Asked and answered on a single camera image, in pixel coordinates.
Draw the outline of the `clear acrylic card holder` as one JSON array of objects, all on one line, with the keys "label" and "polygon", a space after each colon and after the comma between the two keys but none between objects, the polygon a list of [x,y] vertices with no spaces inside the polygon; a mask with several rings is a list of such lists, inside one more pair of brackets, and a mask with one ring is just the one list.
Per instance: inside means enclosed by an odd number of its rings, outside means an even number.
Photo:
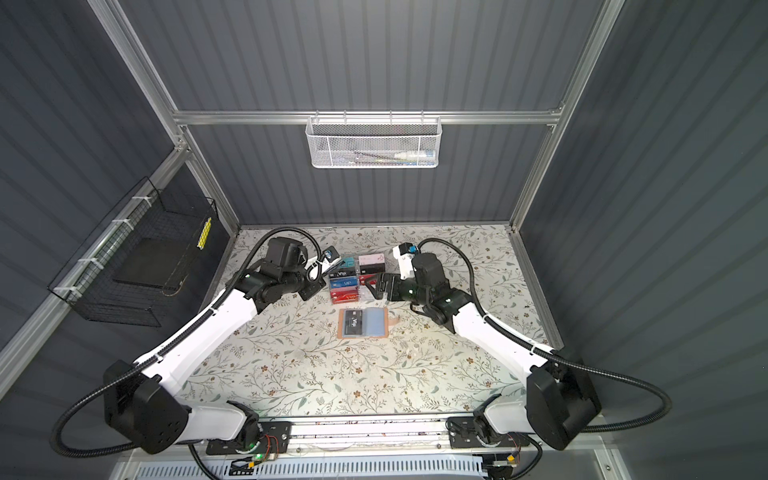
[{"label": "clear acrylic card holder", "polygon": [[331,303],[340,305],[375,300],[377,282],[386,270],[383,253],[342,257],[327,275]]}]

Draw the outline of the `pink leather card wallet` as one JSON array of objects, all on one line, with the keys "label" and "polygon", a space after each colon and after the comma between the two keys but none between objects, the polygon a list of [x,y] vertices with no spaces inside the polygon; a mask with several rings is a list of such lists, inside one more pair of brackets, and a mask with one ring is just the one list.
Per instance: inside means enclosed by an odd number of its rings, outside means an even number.
[{"label": "pink leather card wallet", "polygon": [[387,338],[389,311],[386,308],[342,309],[337,337],[340,339]]}]

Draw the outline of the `black VIP card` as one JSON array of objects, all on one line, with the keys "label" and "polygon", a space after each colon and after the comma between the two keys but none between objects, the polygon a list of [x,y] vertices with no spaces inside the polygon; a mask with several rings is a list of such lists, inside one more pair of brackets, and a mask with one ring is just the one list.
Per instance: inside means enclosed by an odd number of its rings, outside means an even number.
[{"label": "black VIP card", "polygon": [[342,315],[342,337],[357,338],[365,335],[365,311],[346,309]]}]

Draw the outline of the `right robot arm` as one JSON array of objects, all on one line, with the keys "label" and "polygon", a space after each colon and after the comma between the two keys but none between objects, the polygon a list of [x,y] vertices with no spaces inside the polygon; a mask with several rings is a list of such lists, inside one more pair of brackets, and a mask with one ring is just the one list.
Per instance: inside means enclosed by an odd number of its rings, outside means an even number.
[{"label": "right robot arm", "polygon": [[473,428],[480,442],[490,445],[506,434],[533,433],[563,450],[598,415],[601,405],[586,373],[536,354],[536,347],[552,355],[557,351],[479,312],[474,295],[450,285],[435,254],[404,243],[393,248],[393,257],[399,271],[378,275],[369,287],[375,298],[409,303],[491,355],[524,387],[523,400],[494,394],[475,409]]}]

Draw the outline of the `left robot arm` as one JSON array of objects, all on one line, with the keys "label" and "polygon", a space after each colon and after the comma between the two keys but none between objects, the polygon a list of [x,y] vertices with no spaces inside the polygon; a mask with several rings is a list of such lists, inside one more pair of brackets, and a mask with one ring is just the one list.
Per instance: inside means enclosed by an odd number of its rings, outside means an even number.
[{"label": "left robot arm", "polygon": [[139,373],[104,395],[106,423],[134,447],[157,454],[176,444],[221,441],[241,454],[264,445],[259,416],[237,401],[192,407],[177,399],[185,382],[238,328],[283,296],[312,298],[340,260],[334,247],[310,256],[299,240],[264,237],[264,258],[248,258],[212,303],[168,340],[139,357]]}]

